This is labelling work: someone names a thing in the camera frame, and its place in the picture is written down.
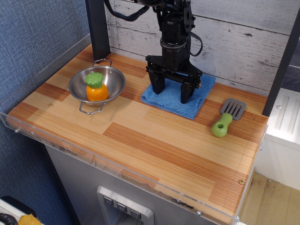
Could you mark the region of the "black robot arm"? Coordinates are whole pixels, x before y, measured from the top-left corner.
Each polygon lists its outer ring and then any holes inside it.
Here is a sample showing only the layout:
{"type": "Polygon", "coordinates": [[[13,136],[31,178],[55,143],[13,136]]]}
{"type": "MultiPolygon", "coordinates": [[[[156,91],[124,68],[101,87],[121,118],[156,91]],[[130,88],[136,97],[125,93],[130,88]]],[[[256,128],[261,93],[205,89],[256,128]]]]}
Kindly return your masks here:
{"type": "Polygon", "coordinates": [[[169,79],[181,84],[181,103],[185,104],[194,90],[201,86],[202,71],[190,62],[191,38],[200,40],[192,32],[195,17],[188,0],[141,0],[141,4],[152,7],[157,14],[161,31],[160,56],[146,56],[153,91],[160,94],[169,79]]]}

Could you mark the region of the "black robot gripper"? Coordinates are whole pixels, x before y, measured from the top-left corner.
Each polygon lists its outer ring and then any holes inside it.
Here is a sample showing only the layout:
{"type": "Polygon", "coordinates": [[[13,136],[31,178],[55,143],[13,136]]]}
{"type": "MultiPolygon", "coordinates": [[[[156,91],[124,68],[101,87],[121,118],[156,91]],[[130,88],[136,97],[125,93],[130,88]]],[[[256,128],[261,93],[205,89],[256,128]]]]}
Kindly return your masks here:
{"type": "Polygon", "coordinates": [[[182,104],[188,102],[195,88],[200,88],[202,71],[192,65],[189,61],[190,46],[181,49],[162,48],[161,56],[146,56],[147,67],[152,89],[160,94],[165,88],[165,79],[170,79],[181,84],[182,104]]]}

